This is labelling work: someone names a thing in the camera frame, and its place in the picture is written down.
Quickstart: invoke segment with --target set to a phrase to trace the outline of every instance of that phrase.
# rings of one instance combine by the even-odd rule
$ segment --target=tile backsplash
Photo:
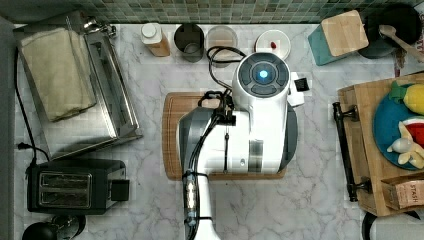
[[[351,9],[367,15],[390,3],[415,6],[424,0],[20,1],[23,0],[0,2],[0,15],[14,23],[25,23],[81,9],[100,21],[111,23],[319,23],[324,18]]]

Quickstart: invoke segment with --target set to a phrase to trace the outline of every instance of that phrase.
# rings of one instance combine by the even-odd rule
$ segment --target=teal canister
[[[345,58],[368,46],[365,30],[356,10],[324,19],[308,36],[318,66]]]

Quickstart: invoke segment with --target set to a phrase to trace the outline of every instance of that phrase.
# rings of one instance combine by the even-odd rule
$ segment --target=spice jar
[[[141,27],[141,41],[156,57],[169,56],[169,43],[158,23],[147,23]]]

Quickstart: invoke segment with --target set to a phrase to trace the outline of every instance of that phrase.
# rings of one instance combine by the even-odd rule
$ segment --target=white cup
[[[225,46],[225,47],[233,47],[237,48],[237,35],[236,33],[227,26],[216,26],[211,28],[208,31],[208,34],[206,35],[205,39],[205,49],[206,51],[209,50],[211,47],[215,46]],[[212,56],[215,52],[211,51],[209,56]],[[222,50],[220,51],[214,58],[214,60],[232,60],[235,59],[235,55],[233,52],[228,50]],[[228,65],[229,63],[213,63],[215,67],[223,68]]]

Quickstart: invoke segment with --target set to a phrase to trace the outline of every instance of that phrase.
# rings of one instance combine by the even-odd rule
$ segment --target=blue light
[[[259,76],[261,76],[261,78],[266,78],[268,77],[268,72],[265,70],[262,70],[259,72]]]

